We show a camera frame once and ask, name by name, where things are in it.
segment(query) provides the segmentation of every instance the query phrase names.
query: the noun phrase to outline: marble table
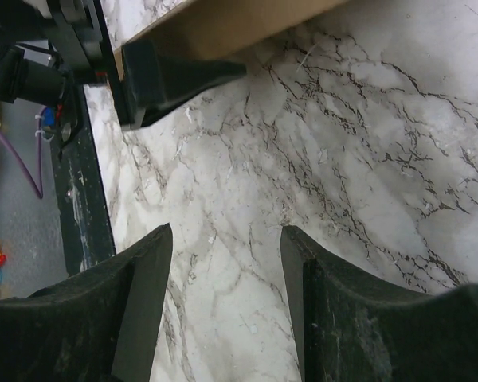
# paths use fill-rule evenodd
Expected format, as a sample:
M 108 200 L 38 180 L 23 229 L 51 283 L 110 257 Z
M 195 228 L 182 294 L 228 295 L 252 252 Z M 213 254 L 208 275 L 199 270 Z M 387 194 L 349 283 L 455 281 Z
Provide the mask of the marble table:
M 174 5 L 104 0 L 116 46 Z M 151 380 L 300 380 L 283 224 L 412 290 L 478 282 L 478 0 L 352 1 L 238 58 L 132 133 L 87 91 L 118 250 L 174 231 Z

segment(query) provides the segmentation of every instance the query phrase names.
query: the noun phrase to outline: cardboard box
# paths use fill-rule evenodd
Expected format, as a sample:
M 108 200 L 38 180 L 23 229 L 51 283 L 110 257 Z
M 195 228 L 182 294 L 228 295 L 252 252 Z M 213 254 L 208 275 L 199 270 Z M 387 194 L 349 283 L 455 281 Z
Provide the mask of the cardboard box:
M 227 57 L 346 0 L 187 0 L 133 37 L 188 59 Z M 115 59 L 123 75 L 121 52 Z

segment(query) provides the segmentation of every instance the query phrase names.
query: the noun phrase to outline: marble countertop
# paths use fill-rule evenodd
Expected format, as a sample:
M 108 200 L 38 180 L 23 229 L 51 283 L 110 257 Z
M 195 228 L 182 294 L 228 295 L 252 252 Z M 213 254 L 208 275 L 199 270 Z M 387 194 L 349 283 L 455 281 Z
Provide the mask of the marble countertop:
M 104 0 L 119 44 L 173 2 Z M 478 282 L 478 0 L 357 0 L 123 133 L 87 90 L 118 250 L 174 231 L 151 380 L 298 381 L 282 224 L 392 283 Z

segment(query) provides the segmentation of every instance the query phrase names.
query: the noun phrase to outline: white marble surface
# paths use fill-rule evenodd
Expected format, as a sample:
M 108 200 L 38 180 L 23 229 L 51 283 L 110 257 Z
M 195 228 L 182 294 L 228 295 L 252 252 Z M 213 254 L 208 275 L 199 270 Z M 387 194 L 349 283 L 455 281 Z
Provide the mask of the white marble surface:
M 157 17 L 104 3 L 118 42 Z M 413 290 L 478 282 L 478 0 L 358 0 L 240 57 L 133 133 L 88 90 L 118 249 L 174 230 L 151 380 L 300 380 L 282 224 Z

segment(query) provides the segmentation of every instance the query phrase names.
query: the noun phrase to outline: gray floor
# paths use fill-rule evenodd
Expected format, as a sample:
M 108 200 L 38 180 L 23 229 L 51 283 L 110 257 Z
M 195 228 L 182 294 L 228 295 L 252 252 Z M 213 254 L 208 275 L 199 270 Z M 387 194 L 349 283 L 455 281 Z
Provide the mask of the gray floor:
M 27 53 L 32 60 L 46 57 Z M 37 179 L 36 120 L 40 106 L 2 103 L 2 129 Z M 43 149 L 44 199 L 37 199 L 14 158 L 0 144 L 0 240 L 8 260 L 0 298 L 26 297 L 68 277 L 48 143 Z

